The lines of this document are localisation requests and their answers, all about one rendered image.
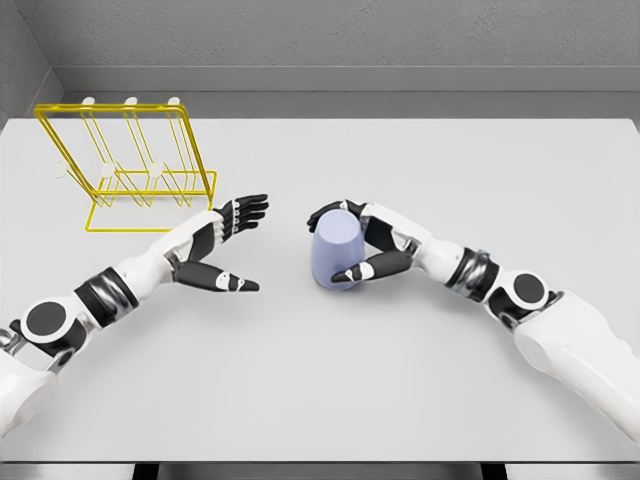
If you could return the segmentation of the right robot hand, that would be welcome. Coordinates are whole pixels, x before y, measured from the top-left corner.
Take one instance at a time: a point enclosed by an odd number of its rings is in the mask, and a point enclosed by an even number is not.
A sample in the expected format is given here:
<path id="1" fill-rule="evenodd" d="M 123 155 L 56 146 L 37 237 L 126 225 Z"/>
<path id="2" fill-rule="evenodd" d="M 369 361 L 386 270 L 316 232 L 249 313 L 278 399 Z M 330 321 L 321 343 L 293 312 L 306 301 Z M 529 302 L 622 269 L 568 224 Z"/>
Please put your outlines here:
<path id="1" fill-rule="evenodd" d="M 314 212 L 307 225 L 315 233 L 319 224 L 336 214 L 333 210 L 347 211 L 346 216 L 358 222 L 363 242 L 378 249 L 379 253 L 331 276 L 331 284 L 357 283 L 389 277 L 416 267 L 416 258 L 430 242 L 431 234 L 415 222 L 375 203 L 358 204 L 351 200 L 338 200 Z"/>

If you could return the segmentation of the lavender blue cup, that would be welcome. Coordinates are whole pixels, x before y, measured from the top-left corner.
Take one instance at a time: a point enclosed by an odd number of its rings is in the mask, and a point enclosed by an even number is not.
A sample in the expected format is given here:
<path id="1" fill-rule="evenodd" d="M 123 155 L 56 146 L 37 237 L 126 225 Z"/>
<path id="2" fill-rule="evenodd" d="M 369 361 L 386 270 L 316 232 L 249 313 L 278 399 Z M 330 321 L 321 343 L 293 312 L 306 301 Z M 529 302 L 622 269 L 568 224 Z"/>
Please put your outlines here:
<path id="1" fill-rule="evenodd" d="M 311 268 L 316 282 L 331 290 L 350 289 L 355 283 L 334 283 L 331 278 L 363 260 L 364 239 L 356 216 L 343 209 L 324 213 L 312 242 Z"/>

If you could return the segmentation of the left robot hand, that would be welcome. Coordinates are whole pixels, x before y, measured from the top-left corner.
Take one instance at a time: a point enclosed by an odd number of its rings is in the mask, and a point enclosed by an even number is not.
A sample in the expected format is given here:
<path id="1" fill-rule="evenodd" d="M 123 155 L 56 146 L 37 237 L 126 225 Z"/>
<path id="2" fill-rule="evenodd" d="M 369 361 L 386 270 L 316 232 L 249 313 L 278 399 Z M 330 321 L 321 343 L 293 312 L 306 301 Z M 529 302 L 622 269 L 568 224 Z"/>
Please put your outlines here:
<path id="1" fill-rule="evenodd" d="M 257 292 L 256 282 L 205 264 L 203 259 L 232 236 L 257 228 L 268 207 L 266 194 L 232 199 L 189 218 L 152 248 L 168 261 L 172 282 L 213 292 Z"/>

